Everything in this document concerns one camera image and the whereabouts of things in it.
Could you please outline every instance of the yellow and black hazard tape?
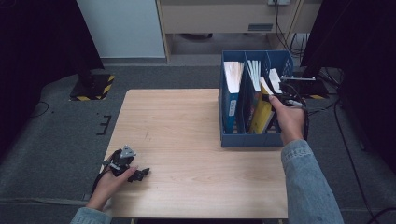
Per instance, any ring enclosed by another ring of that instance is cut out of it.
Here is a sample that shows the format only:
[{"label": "yellow and black hazard tape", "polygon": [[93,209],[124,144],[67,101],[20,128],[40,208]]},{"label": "yellow and black hazard tape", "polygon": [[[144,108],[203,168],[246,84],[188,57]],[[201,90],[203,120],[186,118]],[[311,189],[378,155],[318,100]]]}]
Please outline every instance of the yellow and black hazard tape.
[{"label": "yellow and black hazard tape", "polygon": [[85,95],[81,95],[81,96],[76,96],[76,97],[70,97],[71,101],[90,101],[90,100],[103,100],[106,98],[108,92],[110,91],[111,88],[111,84],[113,84],[113,80],[114,80],[113,75],[108,77],[108,81],[107,84],[105,86],[105,88],[103,89],[103,93],[101,95],[97,95],[97,96],[85,96]]},{"label": "yellow and black hazard tape", "polygon": [[328,99],[329,95],[302,95],[302,97],[305,99],[322,100],[322,99]]}]

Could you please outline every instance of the wooden table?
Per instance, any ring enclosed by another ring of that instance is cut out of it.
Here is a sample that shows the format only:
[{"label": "wooden table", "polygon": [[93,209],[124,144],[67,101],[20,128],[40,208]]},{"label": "wooden table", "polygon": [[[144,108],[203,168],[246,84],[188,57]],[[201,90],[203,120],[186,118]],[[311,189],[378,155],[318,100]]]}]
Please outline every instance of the wooden table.
[{"label": "wooden table", "polygon": [[130,90],[105,158],[129,145],[150,168],[125,183],[113,217],[287,218],[280,147],[222,148],[219,90]]}]

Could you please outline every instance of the left hand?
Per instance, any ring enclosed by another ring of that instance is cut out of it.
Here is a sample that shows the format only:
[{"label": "left hand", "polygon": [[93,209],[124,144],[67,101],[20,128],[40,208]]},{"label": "left hand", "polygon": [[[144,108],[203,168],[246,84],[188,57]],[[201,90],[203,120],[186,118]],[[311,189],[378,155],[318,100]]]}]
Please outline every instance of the left hand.
[{"label": "left hand", "polygon": [[117,192],[121,185],[125,183],[136,170],[137,166],[132,166],[119,176],[114,176],[111,171],[106,171],[99,180],[93,195],[85,206],[98,211],[103,211],[107,200]]}]

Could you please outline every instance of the sleeve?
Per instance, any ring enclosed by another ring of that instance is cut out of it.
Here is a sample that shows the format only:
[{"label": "sleeve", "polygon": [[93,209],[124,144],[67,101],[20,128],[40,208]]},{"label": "sleeve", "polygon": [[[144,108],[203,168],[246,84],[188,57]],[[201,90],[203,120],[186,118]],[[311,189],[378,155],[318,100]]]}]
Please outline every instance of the sleeve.
[{"label": "sleeve", "polygon": [[318,161],[305,140],[282,150],[289,223],[344,223],[338,204]]},{"label": "sleeve", "polygon": [[95,209],[81,207],[77,210],[71,224],[105,224],[111,223],[111,217]]}]

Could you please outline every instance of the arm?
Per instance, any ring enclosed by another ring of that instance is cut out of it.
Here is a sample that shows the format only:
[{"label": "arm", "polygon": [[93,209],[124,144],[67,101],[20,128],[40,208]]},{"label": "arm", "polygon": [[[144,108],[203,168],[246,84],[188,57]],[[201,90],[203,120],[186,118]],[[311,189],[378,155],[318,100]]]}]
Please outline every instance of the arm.
[{"label": "arm", "polygon": [[123,183],[134,174],[137,166],[126,170],[122,175],[115,177],[111,172],[105,172],[100,178],[93,195],[85,207],[79,208],[70,223],[72,224],[100,224],[110,223],[111,217],[103,213],[103,208],[111,196],[117,192]]},{"label": "arm", "polygon": [[71,224],[99,224],[99,223],[111,223],[111,217],[106,215],[103,212],[100,212],[96,209],[82,207],[79,208],[73,217]]},{"label": "arm", "polygon": [[308,143],[303,140],[304,111],[269,97],[282,129],[290,223],[344,223],[337,202]]},{"label": "arm", "polygon": [[332,190],[305,140],[282,150],[290,223],[344,223]]}]

